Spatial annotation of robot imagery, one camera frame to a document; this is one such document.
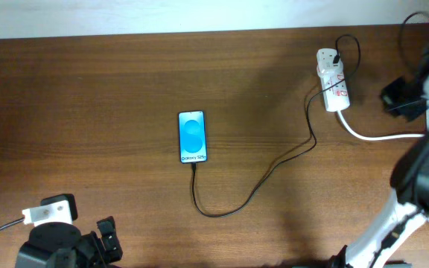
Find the blue Galaxy smartphone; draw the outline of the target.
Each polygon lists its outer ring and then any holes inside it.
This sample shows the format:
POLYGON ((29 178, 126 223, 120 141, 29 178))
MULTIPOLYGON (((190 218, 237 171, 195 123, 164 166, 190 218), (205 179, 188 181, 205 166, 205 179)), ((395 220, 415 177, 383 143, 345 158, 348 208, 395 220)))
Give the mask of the blue Galaxy smartphone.
POLYGON ((183 164, 208 160, 204 115, 201 110, 178 114, 179 156, 183 164))

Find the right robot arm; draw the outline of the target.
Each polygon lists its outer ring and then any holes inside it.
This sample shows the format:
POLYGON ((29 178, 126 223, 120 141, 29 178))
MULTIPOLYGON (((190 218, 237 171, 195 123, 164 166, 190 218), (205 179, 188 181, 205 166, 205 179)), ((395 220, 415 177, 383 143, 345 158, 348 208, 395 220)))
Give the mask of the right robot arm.
POLYGON ((392 82, 381 92, 385 109, 413 120, 426 115, 427 131, 398 160, 392 192, 372 225, 328 261, 329 267, 384 267, 392 254, 429 221, 429 46, 411 82, 392 82))

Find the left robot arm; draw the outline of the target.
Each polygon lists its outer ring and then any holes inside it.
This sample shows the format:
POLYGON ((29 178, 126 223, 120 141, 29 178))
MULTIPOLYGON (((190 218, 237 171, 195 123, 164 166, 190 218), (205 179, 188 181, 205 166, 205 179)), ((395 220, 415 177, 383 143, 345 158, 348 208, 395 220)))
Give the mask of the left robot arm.
POLYGON ((99 232, 81 234, 68 223, 44 223, 32 229, 16 256, 16 268, 112 267, 122 259, 115 220, 97 222, 99 232))

